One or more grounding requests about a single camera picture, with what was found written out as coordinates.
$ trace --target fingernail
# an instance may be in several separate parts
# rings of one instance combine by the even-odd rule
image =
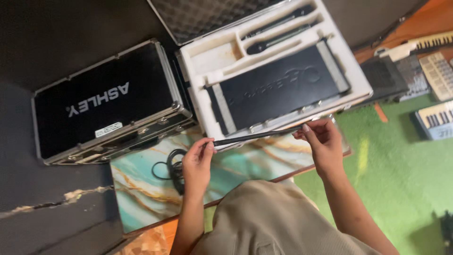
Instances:
[[[307,124],[302,125],[302,130],[304,133],[310,132],[310,127]]]
[[[206,148],[208,148],[210,150],[213,150],[214,149],[214,143],[208,142],[207,145],[206,145]]]

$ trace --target aluminum flight case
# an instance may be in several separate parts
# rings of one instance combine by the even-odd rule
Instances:
[[[161,44],[148,40],[36,91],[38,158],[103,163],[195,125]]]

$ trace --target cracked paint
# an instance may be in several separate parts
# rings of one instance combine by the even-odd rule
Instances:
[[[18,206],[15,209],[12,209],[10,211],[5,211],[5,212],[0,212],[0,219],[8,218],[11,217],[15,214],[22,213],[22,212],[31,212],[37,209],[42,209],[42,208],[55,208],[57,206],[61,205],[68,205],[77,202],[83,195],[89,194],[89,193],[94,193],[94,192],[99,192],[99,193],[104,193],[107,190],[113,190],[113,185],[106,186],[106,187],[97,187],[92,190],[74,190],[72,192],[68,192],[64,194],[65,200],[56,202],[56,203],[44,203],[40,205],[35,205],[35,206]]]

